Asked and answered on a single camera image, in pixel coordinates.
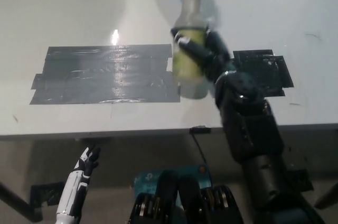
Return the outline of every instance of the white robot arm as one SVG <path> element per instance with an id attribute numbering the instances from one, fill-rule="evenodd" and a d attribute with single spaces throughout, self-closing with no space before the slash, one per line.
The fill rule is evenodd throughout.
<path id="1" fill-rule="evenodd" d="M 57 210 L 56 224 L 78 224 L 93 170 L 98 166 L 100 148 L 87 147 L 64 186 Z"/>

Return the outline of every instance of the tape patch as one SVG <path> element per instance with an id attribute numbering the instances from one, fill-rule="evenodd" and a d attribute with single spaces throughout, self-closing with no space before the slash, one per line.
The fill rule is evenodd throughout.
<path id="1" fill-rule="evenodd" d="M 30 104 L 180 102 L 170 44 L 49 47 Z"/>

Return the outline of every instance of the yellow bottle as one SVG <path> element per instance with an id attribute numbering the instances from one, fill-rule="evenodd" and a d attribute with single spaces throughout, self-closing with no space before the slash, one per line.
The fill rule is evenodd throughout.
<path id="1" fill-rule="evenodd" d="M 205 34 L 208 26 L 200 14 L 201 0 L 182 0 L 182 12 L 175 22 L 179 33 L 204 46 Z M 173 76 L 178 82 L 200 82 L 204 79 L 202 69 L 190 56 L 174 43 L 173 47 Z"/>

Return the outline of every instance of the robotic hand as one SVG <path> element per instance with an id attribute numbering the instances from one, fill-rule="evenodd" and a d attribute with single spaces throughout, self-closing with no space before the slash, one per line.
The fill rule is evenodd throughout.
<path id="1" fill-rule="evenodd" d="M 100 150 L 100 148 L 94 149 L 94 146 L 87 147 L 69 174 L 59 202 L 56 224 L 80 223 L 90 176 L 99 165 L 97 160 Z"/>
<path id="2" fill-rule="evenodd" d="M 207 31 L 206 45 L 202 47 L 177 29 L 171 32 L 178 46 L 214 83 L 215 102 L 231 154 L 242 166 L 251 203 L 257 211 L 255 223 L 323 224 L 288 177 L 281 157 L 284 143 L 269 102 L 255 80 L 232 64 L 218 33 Z"/>

